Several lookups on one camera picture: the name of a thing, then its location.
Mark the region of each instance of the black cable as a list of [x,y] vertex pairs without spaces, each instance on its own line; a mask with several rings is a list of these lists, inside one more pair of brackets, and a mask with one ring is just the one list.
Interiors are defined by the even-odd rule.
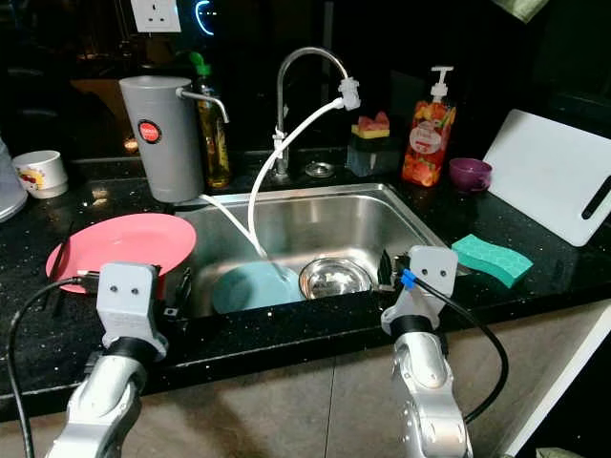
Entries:
[[15,315],[11,320],[11,328],[9,329],[9,338],[7,340],[7,367],[9,368],[9,380],[11,381],[12,394],[15,397],[17,412],[19,413],[19,426],[21,426],[21,433],[23,435],[23,449],[27,458],[34,458],[34,446],[32,443],[30,419],[28,418],[28,414],[23,407],[23,400],[21,399],[21,387],[19,386],[19,380],[17,379],[17,371],[15,368],[14,347],[17,328],[19,327],[19,323],[21,323],[21,320],[26,312],[48,291],[51,291],[52,289],[55,289],[63,284],[77,284],[80,282],[80,277],[70,277],[69,279],[55,281],[48,284],[44,288],[40,288],[26,301],[23,307],[15,312]]
[[471,411],[470,413],[468,413],[465,416],[465,423],[470,423],[475,418],[477,418],[484,410],[486,410],[490,406],[490,404],[492,404],[495,401],[495,399],[498,397],[498,394],[502,391],[503,387],[505,386],[505,383],[507,382],[507,377],[509,375],[509,359],[507,358],[507,352],[505,351],[503,344],[500,342],[500,340],[495,335],[495,333],[491,331],[490,328],[486,324],[478,320],[469,310],[467,310],[465,307],[460,305],[455,300],[449,298],[445,294],[440,293],[439,291],[437,291],[435,288],[428,285],[424,281],[416,278],[414,279],[414,282],[422,286],[424,289],[429,291],[431,294],[433,294],[435,297],[437,297],[441,301],[445,302],[453,310],[458,312],[460,316],[462,316],[463,318],[471,322],[473,325],[479,327],[479,329],[481,329],[481,331],[486,335],[486,337],[490,339],[490,342],[492,342],[492,344],[496,348],[496,351],[498,352],[498,357],[500,358],[500,374],[498,376],[498,381],[496,382],[495,388],[491,391],[488,397],[484,399],[479,406],[474,408],[473,411]]

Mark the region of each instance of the cutting board handle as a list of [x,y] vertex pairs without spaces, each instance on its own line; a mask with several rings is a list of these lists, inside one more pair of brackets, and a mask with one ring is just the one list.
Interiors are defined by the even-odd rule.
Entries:
[[597,211],[604,211],[602,202],[609,195],[609,191],[611,191],[611,176],[606,178],[599,190],[585,206],[583,212],[581,212],[581,217],[588,220],[593,217]]

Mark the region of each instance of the electrical outlet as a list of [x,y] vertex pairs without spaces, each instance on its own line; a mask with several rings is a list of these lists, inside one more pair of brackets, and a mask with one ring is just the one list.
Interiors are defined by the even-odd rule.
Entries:
[[132,0],[137,31],[180,31],[176,0]]

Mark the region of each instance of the cooking oil bottle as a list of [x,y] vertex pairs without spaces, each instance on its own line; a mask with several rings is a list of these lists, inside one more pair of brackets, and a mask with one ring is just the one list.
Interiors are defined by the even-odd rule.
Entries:
[[[195,89],[204,95],[218,96],[215,90],[208,85],[211,70],[210,66],[204,63],[201,54],[191,52],[189,58],[195,65],[199,76]],[[205,150],[206,183],[213,189],[222,188],[231,179],[222,115],[217,105],[205,100],[198,100],[198,112]]]

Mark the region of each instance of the kitchen appliance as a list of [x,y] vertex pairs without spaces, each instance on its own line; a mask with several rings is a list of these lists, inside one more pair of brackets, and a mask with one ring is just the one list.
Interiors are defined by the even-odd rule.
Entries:
[[492,194],[574,246],[611,213],[608,138],[511,110],[484,160]]
[[177,96],[191,80],[134,76],[119,81],[153,197],[181,202],[203,193],[193,101]]

